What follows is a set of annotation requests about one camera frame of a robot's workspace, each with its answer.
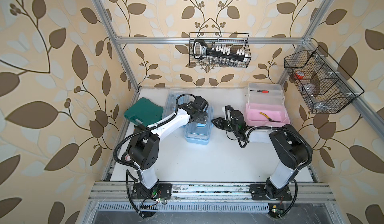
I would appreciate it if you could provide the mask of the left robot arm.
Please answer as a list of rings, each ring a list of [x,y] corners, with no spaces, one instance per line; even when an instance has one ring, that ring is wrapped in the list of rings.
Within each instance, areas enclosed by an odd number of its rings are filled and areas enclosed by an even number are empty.
[[[151,215],[145,214],[135,205],[130,194],[129,179],[136,183],[133,189],[139,191],[143,201],[152,200],[159,204],[167,200],[171,196],[171,190],[161,193],[162,185],[153,168],[159,156],[161,141],[184,125],[191,122],[206,124],[208,120],[209,104],[203,97],[190,93],[180,95],[183,96],[191,96],[194,100],[179,104],[177,97],[176,108],[172,114],[149,126],[137,125],[134,132],[120,141],[113,150],[113,159],[116,163],[131,167],[138,174],[138,178],[135,178],[129,170],[126,170],[126,189],[131,206],[142,219]]]

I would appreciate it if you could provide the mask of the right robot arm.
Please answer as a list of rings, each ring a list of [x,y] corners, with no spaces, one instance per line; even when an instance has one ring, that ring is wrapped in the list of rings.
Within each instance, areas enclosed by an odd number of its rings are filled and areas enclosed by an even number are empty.
[[[311,164],[313,149],[290,124],[282,127],[248,126],[243,114],[232,106],[225,106],[224,113],[225,117],[212,119],[211,123],[220,130],[234,134],[234,140],[238,142],[240,148],[245,148],[248,143],[256,141],[251,137],[256,131],[270,131],[268,139],[277,153],[279,163],[263,187],[256,184],[250,185],[250,193],[253,200],[279,201],[280,206],[287,198],[291,203],[286,209],[272,206],[269,211],[271,218],[282,219],[297,200],[299,185],[295,177],[301,169]]]

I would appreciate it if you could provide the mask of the blue toolbox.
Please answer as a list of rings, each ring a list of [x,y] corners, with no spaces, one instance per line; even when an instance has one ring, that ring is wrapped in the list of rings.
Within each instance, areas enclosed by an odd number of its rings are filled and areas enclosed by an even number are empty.
[[[176,99],[180,95],[183,95],[186,93],[187,93],[186,91],[181,89],[170,89],[168,91],[166,103],[163,109],[162,118],[165,118],[175,112],[176,106],[177,106]]]
[[[206,124],[192,122],[186,125],[185,138],[187,142],[201,145],[207,145],[210,142],[213,113],[214,107],[210,106],[207,109],[208,117]]]

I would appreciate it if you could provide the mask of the pink toolbox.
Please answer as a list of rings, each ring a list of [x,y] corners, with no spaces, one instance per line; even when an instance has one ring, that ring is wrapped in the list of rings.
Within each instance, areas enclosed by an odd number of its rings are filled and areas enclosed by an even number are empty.
[[[251,92],[250,90],[268,90],[269,93]],[[259,112],[267,114],[273,120],[280,121],[280,123],[269,122]],[[290,124],[282,87],[277,84],[249,83],[245,119],[249,126],[282,127]]]

